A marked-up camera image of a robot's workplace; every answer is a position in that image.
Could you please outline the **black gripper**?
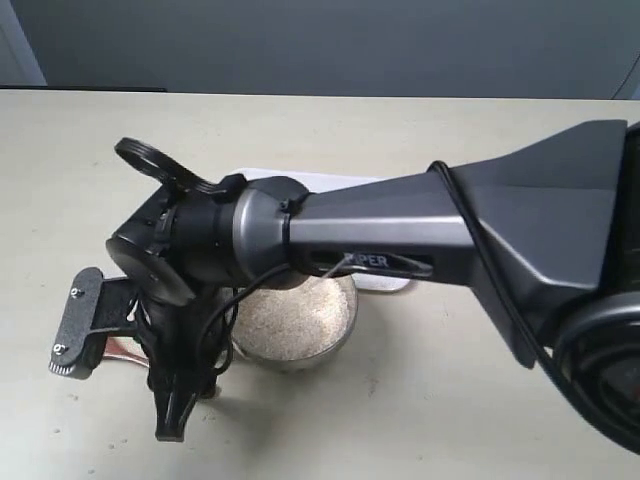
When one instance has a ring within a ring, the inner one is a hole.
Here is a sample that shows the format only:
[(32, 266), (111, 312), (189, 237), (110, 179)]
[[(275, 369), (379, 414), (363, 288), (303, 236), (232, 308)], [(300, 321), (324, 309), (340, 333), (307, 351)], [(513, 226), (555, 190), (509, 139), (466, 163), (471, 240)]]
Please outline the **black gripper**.
[[(100, 300), (103, 282), (96, 267), (73, 279), (48, 368), (62, 377), (88, 379), (102, 361), (107, 339), (120, 339), (148, 359), (156, 439), (182, 442), (196, 403), (216, 394), (218, 377), (233, 359), (233, 291), (207, 287), (180, 307), (152, 299), (126, 279), (107, 281)], [(115, 328), (95, 332), (97, 312)]]

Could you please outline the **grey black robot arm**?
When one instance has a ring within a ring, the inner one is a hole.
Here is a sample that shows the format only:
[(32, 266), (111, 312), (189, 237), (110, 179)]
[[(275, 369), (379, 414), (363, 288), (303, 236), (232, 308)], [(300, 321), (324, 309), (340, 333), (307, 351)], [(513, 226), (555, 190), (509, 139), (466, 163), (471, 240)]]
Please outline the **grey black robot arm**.
[(122, 276), (73, 280), (49, 368), (86, 379), (107, 340), (149, 361), (156, 436), (180, 441), (261, 288), (353, 273), (469, 288), (514, 358), (605, 437), (639, 448), (639, 128), (588, 121), (511, 154), (324, 193), (287, 176), (211, 183), (132, 138), (159, 188), (107, 240)]

